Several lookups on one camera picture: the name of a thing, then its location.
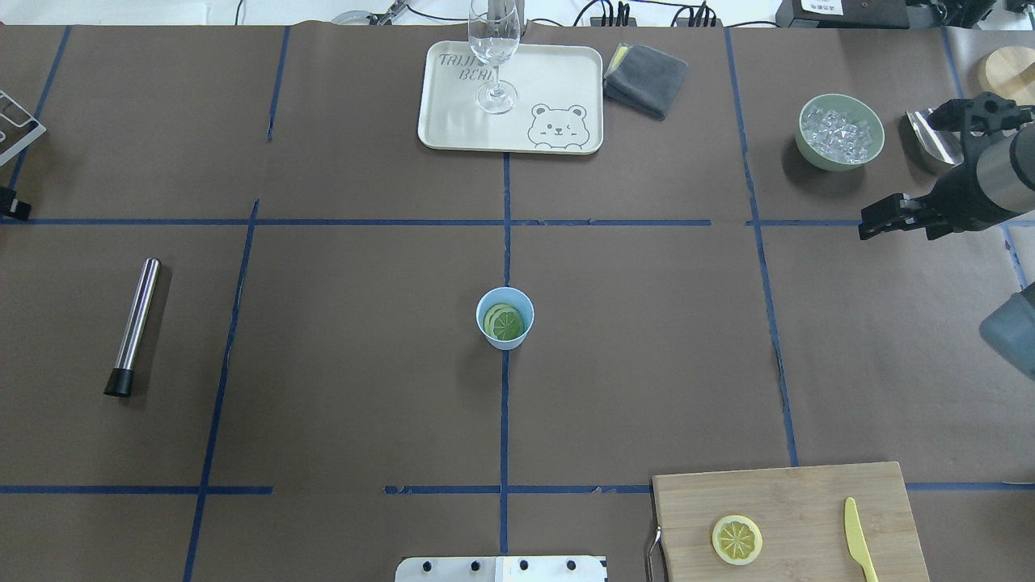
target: green bowl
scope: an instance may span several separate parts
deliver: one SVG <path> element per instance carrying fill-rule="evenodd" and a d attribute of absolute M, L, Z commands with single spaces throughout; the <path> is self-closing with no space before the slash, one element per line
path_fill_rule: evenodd
<path fill-rule="evenodd" d="M 808 145 L 808 142 L 805 141 L 805 135 L 801 129 L 801 123 L 802 118 L 805 116 L 805 112 L 812 106 L 817 106 L 825 110 L 833 109 L 844 112 L 850 119 L 854 119 L 856 122 L 869 122 L 874 143 L 866 148 L 869 150 L 869 155 L 866 156 L 864 162 L 860 164 L 842 164 L 840 162 L 830 159 L 817 151 L 816 148 Z M 798 151 L 800 151 L 801 155 L 803 155 L 812 166 L 828 172 L 844 172 L 846 170 L 854 170 L 855 168 L 874 159 L 879 153 L 881 153 L 881 150 L 884 149 L 884 126 L 881 125 L 881 118 L 878 117 L 877 114 L 874 113 L 874 110 L 869 109 L 866 104 L 855 97 L 841 95 L 840 93 L 827 93 L 808 99 L 808 103 L 801 108 L 801 112 L 798 113 L 798 130 L 794 134 L 794 141 L 798 144 Z"/>

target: robotic hand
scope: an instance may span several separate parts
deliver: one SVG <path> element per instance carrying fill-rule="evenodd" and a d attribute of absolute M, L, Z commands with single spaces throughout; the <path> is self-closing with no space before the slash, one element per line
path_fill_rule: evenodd
<path fill-rule="evenodd" d="M 952 99 L 929 116 L 935 129 L 959 132 L 964 162 L 938 179 L 930 194 L 893 194 L 862 209 L 859 238 L 926 229 L 935 240 L 981 231 L 1035 209 L 1035 123 L 1032 107 L 994 93 Z M 1007 136 L 1004 132 L 1017 129 Z M 1035 380 L 1035 284 L 1015 293 L 981 323 L 981 337 Z"/>

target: bear face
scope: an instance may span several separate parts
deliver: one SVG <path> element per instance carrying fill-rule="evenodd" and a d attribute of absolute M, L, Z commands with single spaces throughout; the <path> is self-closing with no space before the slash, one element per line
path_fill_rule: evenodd
<path fill-rule="evenodd" d="M 533 107 L 528 139 L 536 148 L 582 149 L 589 141 L 586 108 L 573 105 L 568 109 L 550 109 L 543 104 Z"/>

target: metal muddler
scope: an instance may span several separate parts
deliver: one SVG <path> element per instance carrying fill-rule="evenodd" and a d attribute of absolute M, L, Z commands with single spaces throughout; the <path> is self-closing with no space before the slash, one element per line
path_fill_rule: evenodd
<path fill-rule="evenodd" d="M 105 388 L 105 394 L 108 396 L 126 398 L 132 390 L 132 363 L 137 359 L 140 338 L 144 334 L 147 310 L 151 307 L 151 294 L 154 292 L 154 282 L 158 279 L 160 265 L 157 259 L 144 261 L 140 281 L 137 282 L 137 292 L 132 296 L 129 320 L 126 321 L 126 329 L 122 332 L 119 355 L 115 358 L 115 369 L 112 370 L 112 375 L 108 378 L 108 387 Z"/>

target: folded towel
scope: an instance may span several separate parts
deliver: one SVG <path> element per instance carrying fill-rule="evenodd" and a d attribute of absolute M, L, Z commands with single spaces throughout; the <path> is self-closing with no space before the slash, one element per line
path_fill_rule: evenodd
<path fill-rule="evenodd" d="M 619 47 L 612 69 L 603 78 L 603 94 L 655 119 L 669 114 L 676 93 L 690 69 L 686 61 L 651 49 L 632 45 Z"/>

